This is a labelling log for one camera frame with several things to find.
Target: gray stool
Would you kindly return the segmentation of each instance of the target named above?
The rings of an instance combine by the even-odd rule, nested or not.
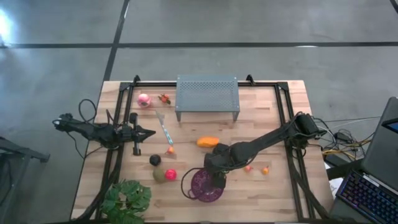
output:
[[[179,75],[175,114],[182,112],[232,112],[236,121],[240,112],[238,80],[229,75]]]

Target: dark ball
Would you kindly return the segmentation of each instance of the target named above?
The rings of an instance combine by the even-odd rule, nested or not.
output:
[[[152,164],[153,166],[158,166],[160,162],[162,162],[162,159],[157,154],[151,155],[149,158],[149,163]]]

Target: gray floor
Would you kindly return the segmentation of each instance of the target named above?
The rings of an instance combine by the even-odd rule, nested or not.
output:
[[[1,39],[12,44],[111,43],[122,0],[3,0]],[[121,42],[398,41],[388,0],[131,0]],[[1,49],[0,136],[40,152],[18,192],[9,223],[68,220],[82,159],[54,130],[61,113],[98,100],[110,49]],[[379,116],[397,96],[398,47],[119,49],[111,80],[175,80],[178,74],[247,74],[305,80],[315,116]],[[358,138],[377,120],[347,128]],[[78,138],[81,151],[87,141]]]

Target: wooden tabletop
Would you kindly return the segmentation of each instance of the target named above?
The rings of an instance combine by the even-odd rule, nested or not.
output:
[[[294,112],[311,113],[304,82],[288,81]],[[105,110],[114,114],[120,82],[104,82],[98,105],[96,123],[106,122]],[[152,97],[149,108],[140,108],[136,101],[141,93]],[[172,104],[165,105],[157,99],[160,94],[168,94]],[[249,173],[242,169],[227,175],[223,195],[215,202],[203,203],[185,198],[180,190],[182,175],[192,167],[203,167],[203,158],[211,149],[200,148],[196,140],[201,136],[216,136],[224,144],[250,141],[280,127],[275,91],[271,87],[239,87],[241,112],[237,122],[232,121],[231,113],[183,113],[178,123],[174,111],[175,87],[135,88],[131,112],[138,114],[138,124],[145,129],[156,131],[140,144],[141,156],[132,155],[132,143],[124,148],[121,179],[138,180],[152,191],[150,207],[145,212],[147,222],[274,222],[296,221],[295,205],[287,167],[283,143],[261,151],[251,164]],[[160,127],[155,110],[164,115],[164,125],[174,142],[175,155],[165,155],[168,142]],[[88,152],[99,147],[91,142]],[[149,157],[159,154],[163,169],[175,169],[177,180],[157,184],[153,177],[153,166]],[[101,149],[85,159],[78,192],[73,207],[72,218],[78,217],[94,199],[101,185],[106,149]],[[325,166],[319,147],[307,148],[304,157],[311,191],[320,203],[329,210],[331,194]],[[269,174],[261,169],[269,166]],[[184,180],[184,189],[190,188],[192,172]],[[305,197],[300,191],[303,210],[306,213]]]

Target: black metal frame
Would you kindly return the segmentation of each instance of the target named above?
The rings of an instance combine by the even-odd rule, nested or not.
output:
[[[293,106],[292,106],[292,100],[290,98],[289,86],[288,86],[287,82],[254,82],[251,75],[248,75],[246,80],[248,82],[239,82],[238,85],[239,86],[263,86],[263,87],[274,88],[281,125],[286,122],[286,118],[284,115],[284,107],[282,105],[282,97],[281,97],[281,91],[283,91],[285,93],[285,99],[286,99],[286,103],[287,103],[287,111],[289,113],[289,119],[293,118],[294,111],[293,111]],[[113,125],[115,127],[118,125],[118,122],[119,122],[119,115],[120,115],[120,111],[121,111],[122,100],[123,100],[123,96],[124,96],[124,93],[126,90],[128,90],[128,95],[127,95],[127,102],[126,102],[126,109],[124,112],[123,123],[128,122],[128,117],[129,117],[130,108],[131,108],[132,93],[133,93],[134,87],[177,86],[177,82],[147,82],[146,83],[146,82],[139,82],[139,81],[140,81],[140,78],[138,76],[136,76],[133,82],[120,83],[119,95],[118,95],[118,100],[116,103],[116,110],[115,110],[115,114],[114,114],[114,124]],[[103,197],[104,197],[106,191],[109,189],[111,184],[116,183],[119,180],[119,174],[121,171],[121,162],[122,162],[122,158],[123,158],[123,150],[124,150],[123,144],[117,149],[108,150],[108,153],[106,155],[105,165],[104,165],[103,179],[102,179],[101,188],[100,188],[98,195],[95,197],[95,199],[90,204],[90,206],[86,209],[86,211],[79,218],[77,218],[76,220],[71,220],[69,222],[63,222],[63,223],[94,224],[94,223],[107,223],[109,221],[106,218],[101,218],[100,205],[103,201]],[[114,169],[112,170],[111,174],[109,174],[109,171],[111,168],[111,159],[112,159],[114,151],[117,151],[118,154],[117,154],[117,158],[116,158],[116,163],[114,165]],[[294,197],[294,201],[295,201],[295,209],[296,209],[296,213],[297,213],[298,222],[307,222],[307,223],[321,222],[321,223],[323,223],[323,221],[325,221],[325,223],[331,223],[330,217],[328,216],[328,212],[322,207],[322,205],[315,198],[314,194],[312,194],[312,192],[309,188],[308,177],[307,177],[307,172],[305,170],[305,163],[304,163],[302,152],[297,151],[296,159],[298,160],[298,166],[299,166],[299,171],[297,171],[297,169],[295,168],[295,165],[294,165],[293,149],[288,141],[285,141],[285,151],[286,151],[286,155],[287,155],[287,163],[288,163],[288,167],[289,167],[290,180],[292,183],[292,191],[293,191],[293,197]],[[304,218],[302,205],[301,205],[301,201],[300,201],[298,185],[304,191],[309,218]],[[314,209],[323,218],[322,220],[316,219]],[[95,210],[96,210],[95,219],[90,220],[90,217],[92,216],[92,214]]]

